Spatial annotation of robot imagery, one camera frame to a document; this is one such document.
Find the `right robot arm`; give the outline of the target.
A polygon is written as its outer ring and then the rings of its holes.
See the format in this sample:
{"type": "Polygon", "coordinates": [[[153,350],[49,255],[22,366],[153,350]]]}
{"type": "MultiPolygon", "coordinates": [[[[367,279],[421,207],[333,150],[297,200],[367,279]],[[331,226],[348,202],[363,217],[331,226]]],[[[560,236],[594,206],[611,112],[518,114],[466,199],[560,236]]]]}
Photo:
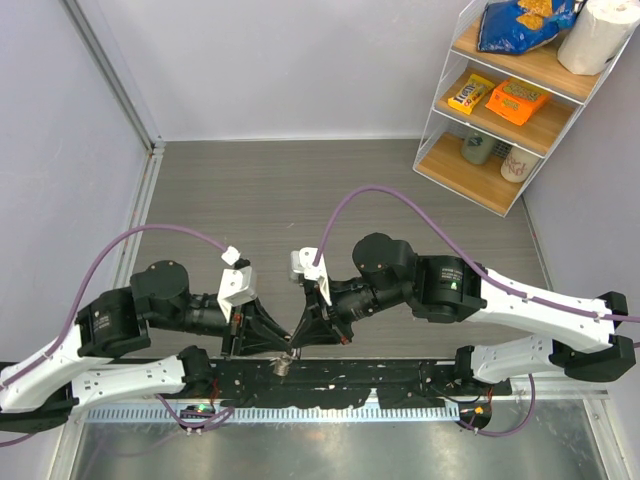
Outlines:
{"type": "Polygon", "coordinates": [[[323,264],[312,264],[315,254],[304,248],[291,255],[306,297],[290,339],[294,349],[348,344],[354,322],[406,304],[415,318],[433,323],[491,323],[526,332],[519,340],[457,350],[452,380],[466,394],[534,373],[608,383],[636,364],[633,341],[618,335],[609,317],[626,306],[617,292],[596,299],[559,295],[459,257],[418,255],[408,242],[382,233],[354,246],[359,274],[349,280],[330,279],[323,264]]]}

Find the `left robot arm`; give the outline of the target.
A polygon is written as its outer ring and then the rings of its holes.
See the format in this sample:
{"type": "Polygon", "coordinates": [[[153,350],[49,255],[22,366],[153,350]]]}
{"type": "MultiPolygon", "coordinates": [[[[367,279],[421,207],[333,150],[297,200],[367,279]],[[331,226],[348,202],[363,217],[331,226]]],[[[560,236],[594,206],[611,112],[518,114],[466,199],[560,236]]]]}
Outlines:
{"type": "Polygon", "coordinates": [[[1,429],[34,435],[100,403],[140,397],[200,398],[217,388],[206,350],[188,346],[165,359],[131,366],[123,356],[146,349],[152,329],[218,337],[224,357],[291,353],[289,334],[261,305],[251,263],[224,270],[216,294],[193,294],[187,270],[159,261],[130,284],[80,309],[61,342],[33,354],[42,362],[1,366],[1,429]]]}

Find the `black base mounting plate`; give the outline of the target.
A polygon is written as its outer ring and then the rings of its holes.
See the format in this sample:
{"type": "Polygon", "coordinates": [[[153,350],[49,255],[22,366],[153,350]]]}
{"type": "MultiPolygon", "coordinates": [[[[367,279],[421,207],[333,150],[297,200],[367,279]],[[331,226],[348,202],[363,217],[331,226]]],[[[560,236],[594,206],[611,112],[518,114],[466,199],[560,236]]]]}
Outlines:
{"type": "Polygon", "coordinates": [[[372,393],[384,409],[421,408],[512,393],[508,381],[462,380],[452,363],[433,359],[294,360],[286,373],[266,358],[216,359],[211,366],[211,383],[201,393],[236,408],[358,409],[372,393]]]}

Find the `green grey mug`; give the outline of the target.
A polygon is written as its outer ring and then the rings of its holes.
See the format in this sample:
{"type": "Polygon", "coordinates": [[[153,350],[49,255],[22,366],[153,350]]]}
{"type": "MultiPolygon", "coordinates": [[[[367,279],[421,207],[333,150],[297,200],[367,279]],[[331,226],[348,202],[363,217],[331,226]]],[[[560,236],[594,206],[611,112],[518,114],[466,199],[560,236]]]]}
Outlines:
{"type": "Polygon", "coordinates": [[[489,159],[497,139],[476,129],[470,129],[461,147],[461,155],[469,163],[483,165],[489,159]]]}

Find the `white printed cup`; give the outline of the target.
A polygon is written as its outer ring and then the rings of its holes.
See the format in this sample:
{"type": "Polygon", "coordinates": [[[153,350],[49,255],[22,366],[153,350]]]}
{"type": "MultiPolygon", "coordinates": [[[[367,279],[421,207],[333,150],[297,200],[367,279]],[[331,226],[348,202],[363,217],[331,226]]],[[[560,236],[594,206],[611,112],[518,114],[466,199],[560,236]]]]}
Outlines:
{"type": "Polygon", "coordinates": [[[524,182],[540,158],[524,149],[512,147],[504,159],[500,173],[511,183],[524,182]]]}

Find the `yellow candy bag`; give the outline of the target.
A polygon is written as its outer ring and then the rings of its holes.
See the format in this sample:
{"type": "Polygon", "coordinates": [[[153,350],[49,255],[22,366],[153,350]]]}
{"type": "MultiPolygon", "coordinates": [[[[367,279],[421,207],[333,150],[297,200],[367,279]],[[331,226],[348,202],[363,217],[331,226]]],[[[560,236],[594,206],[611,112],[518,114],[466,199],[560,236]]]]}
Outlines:
{"type": "Polygon", "coordinates": [[[471,74],[458,92],[447,99],[447,105],[452,109],[470,115],[475,106],[495,88],[490,80],[471,74]]]}

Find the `orange candy bag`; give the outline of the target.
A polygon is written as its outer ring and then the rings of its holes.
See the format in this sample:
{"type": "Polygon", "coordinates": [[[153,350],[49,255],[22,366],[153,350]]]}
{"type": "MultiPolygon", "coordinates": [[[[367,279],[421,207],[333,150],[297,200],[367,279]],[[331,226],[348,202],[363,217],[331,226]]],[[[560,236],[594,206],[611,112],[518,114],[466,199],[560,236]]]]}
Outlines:
{"type": "Polygon", "coordinates": [[[486,108],[505,120],[524,125],[551,98],[549,91],[516,78],[509,78],[496,86],[486,108]]]}

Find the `blue chips bag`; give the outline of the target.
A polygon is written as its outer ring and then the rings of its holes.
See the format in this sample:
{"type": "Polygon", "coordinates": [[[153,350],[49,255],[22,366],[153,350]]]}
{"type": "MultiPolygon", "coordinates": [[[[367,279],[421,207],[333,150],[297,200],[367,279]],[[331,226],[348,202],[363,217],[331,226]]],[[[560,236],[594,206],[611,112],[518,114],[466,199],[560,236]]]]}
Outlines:
{"type": "Polygon", "coordinates": [[[520,0],[487,4],[476,49],[495,54],[528,53],[571,29],[580,10],[577,1],[520,0]]]}

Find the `white paper towel roll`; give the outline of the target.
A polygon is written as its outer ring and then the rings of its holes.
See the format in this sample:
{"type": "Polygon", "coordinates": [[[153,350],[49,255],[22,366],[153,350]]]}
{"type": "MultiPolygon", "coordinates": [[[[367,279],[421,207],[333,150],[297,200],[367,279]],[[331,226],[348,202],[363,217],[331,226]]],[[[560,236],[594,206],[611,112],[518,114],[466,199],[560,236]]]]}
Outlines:
{"type": "Polygon", "coordinates": [[[638,1],[587,1],[558,50],[558,61],[573,74],[596,75],[638,25],[638,1]]]}

